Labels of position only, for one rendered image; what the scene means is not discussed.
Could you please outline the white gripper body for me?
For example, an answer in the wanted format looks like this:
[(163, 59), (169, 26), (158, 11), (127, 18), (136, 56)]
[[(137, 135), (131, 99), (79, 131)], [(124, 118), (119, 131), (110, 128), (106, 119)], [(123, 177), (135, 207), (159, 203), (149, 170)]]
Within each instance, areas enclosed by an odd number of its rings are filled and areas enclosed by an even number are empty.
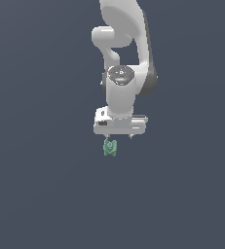
[(134, 136), (145, 132), (148, 117), (145, 115), (131, 115), (125, 119), (110, 117), (107, 107), (98, 108), (94, 116), (94, 133), (110, 136), (126, 134)]

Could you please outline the small green object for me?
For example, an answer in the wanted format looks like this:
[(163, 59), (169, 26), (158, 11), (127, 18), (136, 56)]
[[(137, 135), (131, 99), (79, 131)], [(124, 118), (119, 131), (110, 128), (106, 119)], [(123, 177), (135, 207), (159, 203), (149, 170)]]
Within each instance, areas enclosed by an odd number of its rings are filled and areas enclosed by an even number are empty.
[(117, 152), (117, 141), (109, 141), (108, 139), (105, 139), (103, 144), (103, 152), (105, 156), (111, 155), (115, 157)]

